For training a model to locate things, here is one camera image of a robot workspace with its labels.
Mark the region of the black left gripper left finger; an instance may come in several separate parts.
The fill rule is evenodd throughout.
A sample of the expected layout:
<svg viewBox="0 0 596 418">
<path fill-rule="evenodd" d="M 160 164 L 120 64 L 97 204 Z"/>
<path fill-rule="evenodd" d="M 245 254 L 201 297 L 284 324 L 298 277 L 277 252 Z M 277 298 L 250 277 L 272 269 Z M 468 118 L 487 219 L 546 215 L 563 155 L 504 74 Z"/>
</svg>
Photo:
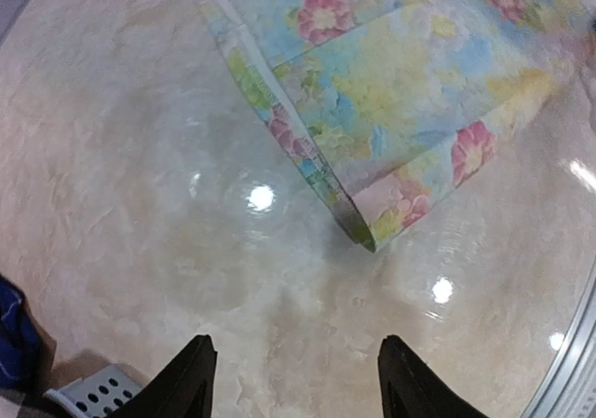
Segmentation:
<svg viewBox="0 0 596 418">
<path fill-rule="evenodd" d="M 211 417 L 217 352 L 209 335 L 195 336 L 138 395 L 124 418 Z"/>
</svg>

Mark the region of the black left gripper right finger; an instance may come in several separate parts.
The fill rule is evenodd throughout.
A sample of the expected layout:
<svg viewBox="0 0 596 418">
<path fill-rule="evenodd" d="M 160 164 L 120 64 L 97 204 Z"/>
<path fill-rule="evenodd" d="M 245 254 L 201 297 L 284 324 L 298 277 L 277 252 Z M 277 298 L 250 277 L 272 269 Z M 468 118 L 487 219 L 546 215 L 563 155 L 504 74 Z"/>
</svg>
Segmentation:
<svg viewBox="0 0 596 418">
<path fill-rule="evenodd" d="M 387 336 L 378 356 L 385 417 L 469 417 L 470 405 L 399 336 Z"/>
</svg>

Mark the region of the black white checkered shirt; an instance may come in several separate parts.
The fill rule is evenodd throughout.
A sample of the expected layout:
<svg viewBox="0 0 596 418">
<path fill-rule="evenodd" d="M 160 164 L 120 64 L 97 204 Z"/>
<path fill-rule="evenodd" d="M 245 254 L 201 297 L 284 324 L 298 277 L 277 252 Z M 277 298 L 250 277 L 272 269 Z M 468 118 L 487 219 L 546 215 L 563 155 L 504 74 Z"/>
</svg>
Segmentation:
<svg viewBox="0 0 596 418">
<path fill-rule="evenodd" d="M 40 397 L 17 390 L 2 389 L 0 397 L 1 418 L 55 418 L 56 413 Z"/>
</svg>

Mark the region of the floral pastel cloth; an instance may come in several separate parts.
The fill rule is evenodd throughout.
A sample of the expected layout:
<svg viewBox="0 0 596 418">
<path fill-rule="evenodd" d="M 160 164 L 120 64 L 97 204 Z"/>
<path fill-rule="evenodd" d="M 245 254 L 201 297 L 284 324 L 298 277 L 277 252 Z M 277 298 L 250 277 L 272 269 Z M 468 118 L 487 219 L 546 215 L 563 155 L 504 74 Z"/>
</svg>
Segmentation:
<svg viewBox="0 0 596 418">
<path fill-rule="evenodd" d="M 595 0 L 199 0 L 238 88 L 377 251 L 475 175 L 589 53 Z"/>
</svg>

